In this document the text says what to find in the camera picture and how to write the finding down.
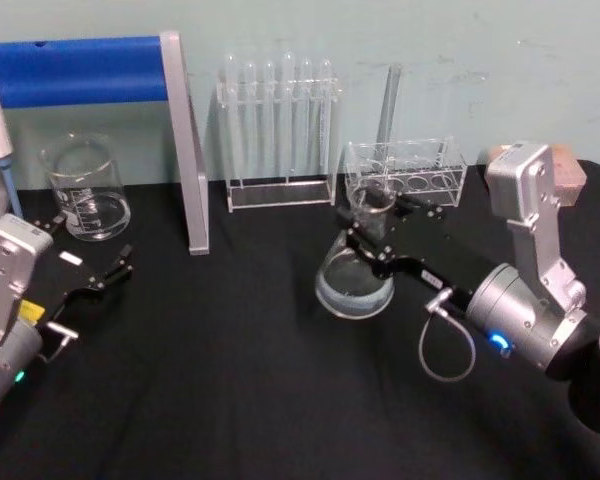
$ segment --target black table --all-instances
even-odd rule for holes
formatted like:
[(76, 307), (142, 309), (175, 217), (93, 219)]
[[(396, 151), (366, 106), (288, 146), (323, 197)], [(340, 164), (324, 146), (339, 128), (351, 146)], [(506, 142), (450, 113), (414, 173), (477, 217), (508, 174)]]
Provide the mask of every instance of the black table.
[[(600, 317), (600, 166), (561, 212), (563, 256)], [(82, 337), (41, 382), (0, 409), (0, 479), (600, 479), (600, 437), (572, 416), (566, 385), (478, 341), (474, 373), (425, 375), (417, 339), (431, 292), (397, 280), (364, 322), (327, 313), (315, 273), (337, 232), (327, 206), (229, 214), (211, 188), (211, 255), (187, 253), (179, 186), (127, 190), (129, 228), (102, 244), (56, 244), (105, 267), (135, 244), (135, 275), (62, 320)], [(29, 219), (48, 192), (23, 193)], [(513, 261), (474, 169), (447, 220), (463, 242)], [(462, 370), (468, 349), (437, 322), (427, 356)]]

